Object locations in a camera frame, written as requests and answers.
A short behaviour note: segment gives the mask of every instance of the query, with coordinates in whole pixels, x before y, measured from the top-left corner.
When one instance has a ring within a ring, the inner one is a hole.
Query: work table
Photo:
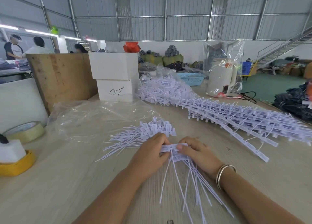
[[[256,106],[239,99],[222,101]],[[279,146],[263,145],[261,151],[270,158],[265,163],[219,125],[196,121],[194,118],[189,120],[187,109],[150,106],[175,127],[177,136],[170,136],[170,142],[178,143],[186,135],[197,137],[224,163],[236,166],[237,172],[265,195],[307,224],[312,223],[312,148],[306,143],[271,137]],[[127,148],[117,157],[112,155],[95,162],[104,155],[102,148],[109,145],[103,141],[108,141],[109,133],[106,131],[111,128],[105,127],[103,120],[99,116],[92,126],[84,127],[85,135],[91,135],[92,130],[103,132],[96,133],[97,136],[81,135],[81,138],[65,140],[57,131],[49,128],[49,133],[25,145],[26,149],[35,152],[37,161],[17,177],[0,177],[1,223],[67,224],[79,216],[119,171],[127,166],[137,150]],[[247,138],[245,132],[240,131],[239,134]],[[260,141],[253,139],[252,144],[259,148]],[[185,189],[187,167],[177,162],[176,168],[182,189]],[[187,213],[182,213],[183,198],[172,165],[167,174],[162,203],[159,204],[165,169],[166,164],[140,187],[124,223],[166,224],[168,220],[178,224],[190,223]],[[200,189],[207,223],[246,223],[229,198],[217,190],[214,182],[211,184],[236,217],[233,219],[209,193],[213,204],[210,207]],[[202,223],[192,184],[189,184],[187,202],[194,223]]]

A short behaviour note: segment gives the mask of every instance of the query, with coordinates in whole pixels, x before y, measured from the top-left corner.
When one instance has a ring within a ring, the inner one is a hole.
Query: person
[[[54,53],[51,49],[45,48],[45,42],[43,38],[41,37],[34,37],[34,43],[35,46],[28,49],[22,56],[25,57],[26,54],[32,54],[32,53]]]
[[[180,153],[188,155],[213,180],[220,174],[222,163],[209,148],[195,138],[185,137],[177,145]],[[83,211],[72,224],[120,224],[140,185],[169,158],[162,153],[163,144],[171,144],[166,135],[158,133],[147,140],[135,153],[129,165]],[[304,224],[294,215],[263,195],[231,167],[220,175],[220,188],[232,199],[249,224]]]
[[[88,53],[81,44],[75,44],[75,49],[77,50],[77,53]]]
[[[7,60],[22,59],[23,49],[18,45],[21,41],[21,37],[17,34],[12,34],[10,41],[6,42],[4,49],[6,52]]]

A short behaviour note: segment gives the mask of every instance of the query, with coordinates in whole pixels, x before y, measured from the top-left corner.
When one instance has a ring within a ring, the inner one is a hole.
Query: staircase
[[[280,55],[289,52],[291,49],[299,46],[302,43],[312,39],[312,28],[308,28],[303,31],[303,33],[299,33],[296,36],[292,37],[289,40],[284,41],[283,43],[276,46],[275,43],[267,46],[266,48],[260,50],[257,56],[257,68],[263,68],[265,65],[271,63],[273,60],[276,60]]]

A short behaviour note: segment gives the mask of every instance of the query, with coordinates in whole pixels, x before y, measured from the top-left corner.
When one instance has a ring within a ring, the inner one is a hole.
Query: fluorescent light
[[[2,25],[0,24],[0,28],[6,28],[6,29],[15,29],[15,30],[18,30],[17,27],[14,27],[14,26],[9,26],[9,25]]]
[[[87,41],[91,41],[91,42],[97,42],[97,40],[94,40],[94,39],[86,39]]]
[[[81,40],[80,38],[74,38],[74,37],[68,37],[68,36],[65,36],[66,39],[72,39],[72,40]]]
[[[58,35],[56,35],[56,34],[40,32],[40,31],[31,30],[31,29],[25,29],[25,31],[29,32],[29,33],[37,33],[37,34],[43,34],[43,35],[58,37]]]

